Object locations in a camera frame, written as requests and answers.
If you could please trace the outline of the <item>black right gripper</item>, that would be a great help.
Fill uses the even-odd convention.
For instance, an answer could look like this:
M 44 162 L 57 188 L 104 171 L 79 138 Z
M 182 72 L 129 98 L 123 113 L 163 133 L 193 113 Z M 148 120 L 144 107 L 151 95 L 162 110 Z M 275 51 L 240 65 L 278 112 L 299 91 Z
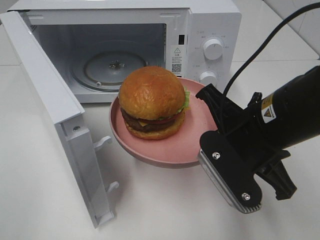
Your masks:
M 218 131 L 236 151 L 240 162 L 273 187 L 277 200 L 290 199 L 297 187 L 282 163 L 290 153 L 264 136 L 262 95 L 254 94 L 245 109 L 226 98 L 212 84 L 204 86 L 195 97 L 205 102 Z

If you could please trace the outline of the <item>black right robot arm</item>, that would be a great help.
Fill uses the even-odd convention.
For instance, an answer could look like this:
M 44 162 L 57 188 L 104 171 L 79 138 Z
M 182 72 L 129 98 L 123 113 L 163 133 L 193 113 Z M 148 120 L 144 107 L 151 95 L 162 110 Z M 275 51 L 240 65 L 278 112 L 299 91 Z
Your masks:
M 223 96 L 214 86 L 202 88 L 196 97 L 203 100 L 217 130 L 200 137 L 218 182 L 245 205 L 262 198 L 254 175 L 270 184 L 278 200 L 292 197 L 296 186 L 282 160 L 288 147 L 320 133 L 320 68 L 313 67 L 276 91 L 263 97 L 255 92 L 246 108 Z

